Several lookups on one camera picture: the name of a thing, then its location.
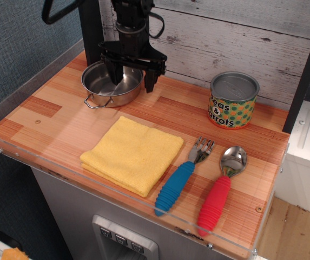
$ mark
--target black pole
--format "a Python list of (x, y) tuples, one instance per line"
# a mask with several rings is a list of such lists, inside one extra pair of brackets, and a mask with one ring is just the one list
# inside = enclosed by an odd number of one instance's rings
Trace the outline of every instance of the black pole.
[(79, 6), (79, 16), (84, 40), (86, 60), (91, 65), (101, 59), (101, 48), (104, 41), (100, 4), (98, 0), (85, 0)]
[(301, 79), (298, 84), (298, 88), (296, 89), (293, 102), (291, 104), (291, 108), (289, 109), (287, 119), (285, 125), (283, 126), (282, 131), (286, 133), (291, 133), (295, 124), (296, 117), (299, 114), (299, 110), (301, 108), (302, 102), (305, 98), (305, 94), (307, 92), (307, 88), (310, 84), (310, 54), (306, 61), (304, 70), (302, 72)]

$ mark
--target screw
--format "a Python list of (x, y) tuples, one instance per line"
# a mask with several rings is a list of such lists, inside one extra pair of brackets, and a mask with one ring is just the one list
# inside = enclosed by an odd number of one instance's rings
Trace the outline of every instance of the screw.
[(256, 207), (256, 211), (257, 211), (258, 213), (261, 213), (261, 212), (263, 211), (263, 208), (262, 208), (262, 207)]

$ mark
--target blue fork handle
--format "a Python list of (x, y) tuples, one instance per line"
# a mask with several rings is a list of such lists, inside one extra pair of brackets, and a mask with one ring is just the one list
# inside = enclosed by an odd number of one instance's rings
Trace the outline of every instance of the blue fork handle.
[[(176, 171), (170, 176), (167, 182), (162, 187), (156, 202), (156, 208), (169, 211), (170, 208), (174, 205), (178, 197), (180, 196), (181, 191), (183, 190), (186, 182), (194, 171), (194, 163), (187, 161), (180, 165)], [(157, 216), (163, 215), (163, 212), (155, 210)]]

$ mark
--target spoon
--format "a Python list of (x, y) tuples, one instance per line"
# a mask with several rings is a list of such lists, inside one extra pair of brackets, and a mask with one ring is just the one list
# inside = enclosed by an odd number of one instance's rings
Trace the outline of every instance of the spoon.
[[(202, 205), (198, 217), (198, 226), (209, 231), (215, 228), (227, 200), (230, 178), (245, 169), (246, 161), (246, 152), (240, 146), (233, 146), (225, 151), (220, 162), (223, 176), (217, 179)], [(208, 234), (201, 229), (198, 229), (198, 233), (201, 237)]]

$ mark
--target white wooden wall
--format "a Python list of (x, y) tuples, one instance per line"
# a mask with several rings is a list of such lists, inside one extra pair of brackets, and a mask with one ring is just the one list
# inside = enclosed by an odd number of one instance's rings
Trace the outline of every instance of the white wooden wall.
[[(255, 77), (258, 102), (289, 110), (310, 52), (310, 0), (155, 0), (165, 30), (152, 46), (168, 56), (167, 77), (210, 88), (218, 73)], [(100, 0), (105, 40), (118, 39)], [(155, 35), (161, 23), (150, 19)]]

